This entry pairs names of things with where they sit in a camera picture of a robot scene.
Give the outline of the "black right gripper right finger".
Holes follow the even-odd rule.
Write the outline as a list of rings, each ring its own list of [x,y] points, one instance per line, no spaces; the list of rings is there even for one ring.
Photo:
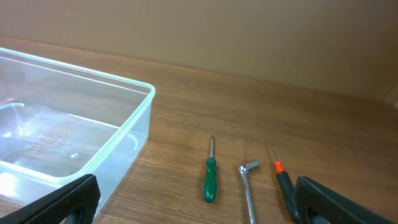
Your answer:
[[[295,199],[300,223],[394,224],[309,177],[297,178]]]

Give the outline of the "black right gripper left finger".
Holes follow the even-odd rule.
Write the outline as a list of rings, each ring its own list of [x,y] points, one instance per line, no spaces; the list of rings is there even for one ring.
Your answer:
[[[96,176],[86,174],[1,218],[8,224],[91,224],[101,193]]]

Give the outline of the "black red precision screwdriver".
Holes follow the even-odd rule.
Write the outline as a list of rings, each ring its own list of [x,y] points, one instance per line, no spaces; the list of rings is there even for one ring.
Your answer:
[[[287,211],[288,211],[291,219],[295,223],[300,223],[300,217],[299,217],[298,211],[297,211],[297,204],[296,204],[295,197],[294,197],[294,186],[292,184],[292,181],[291,181],[288,173],[282,167],[282,164],[280,163],[280,161],[277,159],[275,152],[273,150],[273,147],[271,145],[269,145],[269,148],[270,148],[272,156],[274,158],[274,167],[275,167],[275,171],[276,171],[276,177],[277,177],[278,183],[280,185],[282,194],[284,196],[284,202],[287,207]]]

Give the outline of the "clear plastic container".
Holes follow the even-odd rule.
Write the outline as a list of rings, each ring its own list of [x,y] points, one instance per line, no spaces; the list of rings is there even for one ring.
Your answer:
[[[1,49],[1,215],[86,175],[103,207],[147,141],[151,84]]]

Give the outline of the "silver socket wrench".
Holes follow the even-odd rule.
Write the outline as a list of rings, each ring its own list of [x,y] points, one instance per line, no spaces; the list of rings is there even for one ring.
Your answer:
[[[252,199],[251,199],[251,191],[250,191],[250,186],[249,186],[248,174],[251,170],[257,169],[258,167],[259,167],[258,161],[251,161],[251,162],[248,162],[247,164],[243,164],[238,167],[238,171],[242,178],[244,193],[246,196],[246,203],[247,203],[247,208],[248,208],[250,224],[256,224],[256,218],[255,218],[254,207],[253,207]]]

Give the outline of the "green handled screwdriver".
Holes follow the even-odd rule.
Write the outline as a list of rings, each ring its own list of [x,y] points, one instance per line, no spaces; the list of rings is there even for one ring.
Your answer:
[[[206,160],[205,181],[203,184],[203,199],[206,203],[215,201],[217,193],[216,159],[214,158],[215,138],[210,140],[210,156]]]

